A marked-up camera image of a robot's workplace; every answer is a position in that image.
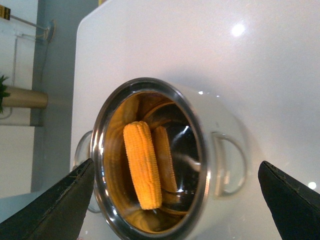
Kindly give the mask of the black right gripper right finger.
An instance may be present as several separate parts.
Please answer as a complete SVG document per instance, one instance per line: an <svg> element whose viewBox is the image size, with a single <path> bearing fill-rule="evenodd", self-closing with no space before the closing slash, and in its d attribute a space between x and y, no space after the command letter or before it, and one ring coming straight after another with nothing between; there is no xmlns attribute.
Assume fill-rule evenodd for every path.
<svg viewBox="0 0 320 240"><path fill-rule="evenodd" d="M320 194L267 161L258 169L263 198L283 240L320 238Z"/></svg>

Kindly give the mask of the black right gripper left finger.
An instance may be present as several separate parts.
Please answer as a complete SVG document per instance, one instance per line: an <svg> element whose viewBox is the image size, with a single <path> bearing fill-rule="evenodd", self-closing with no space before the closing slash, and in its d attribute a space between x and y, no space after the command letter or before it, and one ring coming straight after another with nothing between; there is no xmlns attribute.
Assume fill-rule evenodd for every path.
<svg viewBox="0 0 320 240"><path fill-rule="evenodd" d="M87 159L26 207L1 222L2 240L76 240L93 193L95 166Z"/></svg>

